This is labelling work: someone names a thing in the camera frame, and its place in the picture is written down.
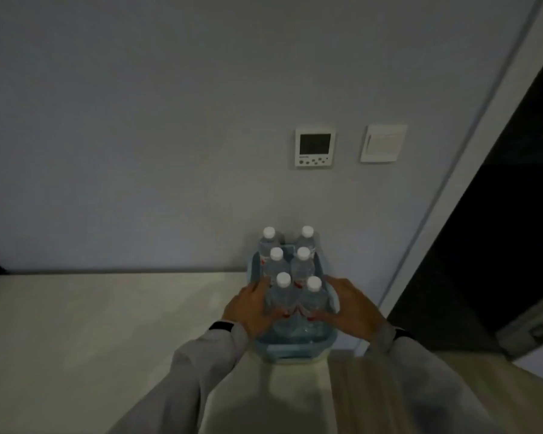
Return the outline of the person's right hand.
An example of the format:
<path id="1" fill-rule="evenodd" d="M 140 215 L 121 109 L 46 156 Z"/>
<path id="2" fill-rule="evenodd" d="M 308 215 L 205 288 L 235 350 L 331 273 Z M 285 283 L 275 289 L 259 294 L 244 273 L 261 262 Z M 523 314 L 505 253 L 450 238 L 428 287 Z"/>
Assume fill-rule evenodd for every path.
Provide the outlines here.
<path id="1" fill-rule="evenodd" d="M 328 323 L 331 327 L 371 342 L 377 332 L 386 326 L 386 319 L 378 307 L 346 278 L 325 275 L 324 280 L 332 286 L 339 300 L 340 323 Z"/>

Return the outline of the person's left hand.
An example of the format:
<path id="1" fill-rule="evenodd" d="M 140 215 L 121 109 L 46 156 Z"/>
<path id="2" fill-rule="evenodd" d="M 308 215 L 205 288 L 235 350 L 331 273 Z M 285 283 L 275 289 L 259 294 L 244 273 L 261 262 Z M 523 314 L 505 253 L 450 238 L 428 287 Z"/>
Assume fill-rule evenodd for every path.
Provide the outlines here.
<path id="1" fill-rule="evenodd" d="M 266 314 L 272 311 L 266 309 L 269 287 L 269 277 L 243 287 L 225 306 L 221 320 L 241 325 L 252 340 L 267 332 L 274 324 L 266 322 Z"/>

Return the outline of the clear plastic water bottle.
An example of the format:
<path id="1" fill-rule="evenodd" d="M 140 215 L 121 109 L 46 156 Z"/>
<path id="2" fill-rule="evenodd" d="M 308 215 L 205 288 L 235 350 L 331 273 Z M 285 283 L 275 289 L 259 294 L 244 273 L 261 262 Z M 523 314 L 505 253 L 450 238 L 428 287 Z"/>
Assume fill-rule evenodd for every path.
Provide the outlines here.
<path id="1" fill-rule="evenodd" d="M 301 316 L 303 331 L 312 340 L 318 339 L 324 332 L 324 324 L 317 317 L 320 311 L 327 311 L 329 294 L 322 287 L 322 280 L 317 276 L 307 279 L 298 297 L 298 311 Z"/>
<path id="2" fill-rule="evenodd" d="M 287 272 L 280 272 L 275 278 L 275 284 L 270 287 L 267 304 L 271 310 L 281 311 L 281 317 L 273 325 L 275 332 L 287 338 L 295 326 L 297 312 L 297 289 Z"/>

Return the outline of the person's left forearm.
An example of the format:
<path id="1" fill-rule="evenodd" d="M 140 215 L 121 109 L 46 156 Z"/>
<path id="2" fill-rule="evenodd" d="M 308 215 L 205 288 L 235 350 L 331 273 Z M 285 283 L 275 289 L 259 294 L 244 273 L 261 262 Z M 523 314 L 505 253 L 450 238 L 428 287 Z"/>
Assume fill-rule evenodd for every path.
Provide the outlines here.
<path id="1" fill-rule="evenodd" d="M 207 330 L 183 344 L 167 375 L 108 434 L 197 434 L 210 393 L 233 371 L 248 343 L 244 328 L 235 324 L 232 332 Z"/>

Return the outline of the person's right forearm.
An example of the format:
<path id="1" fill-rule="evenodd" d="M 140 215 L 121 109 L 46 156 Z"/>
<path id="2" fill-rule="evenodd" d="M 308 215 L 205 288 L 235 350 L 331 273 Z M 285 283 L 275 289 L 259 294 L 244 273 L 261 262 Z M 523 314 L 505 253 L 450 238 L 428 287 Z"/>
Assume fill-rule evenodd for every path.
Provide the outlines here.
<path id="1" fill-rule="evenodd" d="M 447 363 L 384 321 L 370 347 L 396 380 L 419 434 L 506 434 Z"/>

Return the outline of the light blue plastic basket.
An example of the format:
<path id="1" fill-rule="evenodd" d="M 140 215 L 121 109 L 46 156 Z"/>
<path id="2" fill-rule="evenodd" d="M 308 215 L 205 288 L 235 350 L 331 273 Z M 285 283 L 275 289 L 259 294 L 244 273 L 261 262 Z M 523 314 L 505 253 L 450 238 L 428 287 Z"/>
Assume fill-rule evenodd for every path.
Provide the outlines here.
<path id="1" fill-rule="evenodd" d="M 284 251 L 284 256 L 287 262 L 296 255 L 295 244 L 287 242 L 280 245 Z M 324 271 L 322 269 L 319 254 L 314 256 L 315 276 L 322 280 L 322 289 L 328 295 L 327 311 L 332 313 L 338 312 L 340 309 L 338 295 L 332 285 L 325 281 Z M 249 256 L 246 267 L 246 281 L 252 283 L 257 281 L 261 275 L 261 263 L 259 252 Z M 323 355 L 327 355 L 332 350 L 333 344 L 337 339 L 338 331 L 333 327 L 321 323 L 322 327 L 318 336 L 311 336 L 304 329 L 302 320 L 295 321 L 297 324 L 292 327 L 289 335 L 283 336 L 274 328 L 260 335 L 253 343 L 253 350 L 262 358 L 271 363 L 291 363 L 306 361 L 312 362 Z"/>

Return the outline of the group of white-capped bottles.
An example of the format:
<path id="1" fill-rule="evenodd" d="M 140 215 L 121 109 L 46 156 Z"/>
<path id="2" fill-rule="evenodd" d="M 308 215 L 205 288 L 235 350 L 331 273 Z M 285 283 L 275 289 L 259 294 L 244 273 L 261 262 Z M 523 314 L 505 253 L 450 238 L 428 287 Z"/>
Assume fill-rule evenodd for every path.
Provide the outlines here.
<path id="1" fill-rule="evenodd" d="M 258 254 L 261 276 L 274 286 L 280 273 L 287 273 L 296 288 L 302 289 L 307 280 L 317 275 L 316 231 L 303 226 L 294 243 L 287 243 L 274 227 L 265 227 L 259 240 Z"/>

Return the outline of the white door with latch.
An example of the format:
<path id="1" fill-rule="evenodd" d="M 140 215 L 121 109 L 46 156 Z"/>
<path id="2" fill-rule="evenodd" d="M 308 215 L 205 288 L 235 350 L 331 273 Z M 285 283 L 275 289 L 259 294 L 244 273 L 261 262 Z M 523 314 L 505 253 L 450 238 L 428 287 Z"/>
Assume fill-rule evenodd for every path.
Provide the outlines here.
<path id="1" fill-rule="evenodd" d="M 496 332 L 512 363 L 543 379 L 543 299 Z"/>

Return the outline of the white wall thermostat panel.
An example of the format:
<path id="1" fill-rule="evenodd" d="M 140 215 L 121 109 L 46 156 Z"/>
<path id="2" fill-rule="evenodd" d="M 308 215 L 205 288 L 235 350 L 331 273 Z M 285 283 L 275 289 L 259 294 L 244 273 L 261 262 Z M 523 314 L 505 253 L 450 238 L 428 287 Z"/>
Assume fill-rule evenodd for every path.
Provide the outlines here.
<path id="1" fill-rule="evenodd" d="M 331 168 L 337 134 L 335 129 L 328 127 L 298 127 L 295 130 L 295 167 Z"/>

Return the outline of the white wall light switch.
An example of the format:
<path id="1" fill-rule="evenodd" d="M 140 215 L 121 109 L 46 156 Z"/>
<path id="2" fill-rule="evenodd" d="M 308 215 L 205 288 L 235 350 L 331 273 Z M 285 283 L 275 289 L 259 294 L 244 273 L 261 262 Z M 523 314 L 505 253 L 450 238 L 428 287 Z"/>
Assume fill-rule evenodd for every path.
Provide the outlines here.
<path id="1" fill-rule="evenodd" d="M 360 163 L 392 163 L 398 160 L 408 126 L 405 124 L 371 124 L 367 127 Z"/>

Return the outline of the white door frame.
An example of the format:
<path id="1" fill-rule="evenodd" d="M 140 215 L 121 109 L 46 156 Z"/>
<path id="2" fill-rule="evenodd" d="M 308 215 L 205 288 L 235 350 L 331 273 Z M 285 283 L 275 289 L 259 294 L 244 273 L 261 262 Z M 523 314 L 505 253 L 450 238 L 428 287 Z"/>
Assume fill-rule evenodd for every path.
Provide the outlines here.
<path id="1" fill-rule="evenodd" d="M 380 303 L 427 349 L 506 355 L 543 299 L 543 0 Z"/>

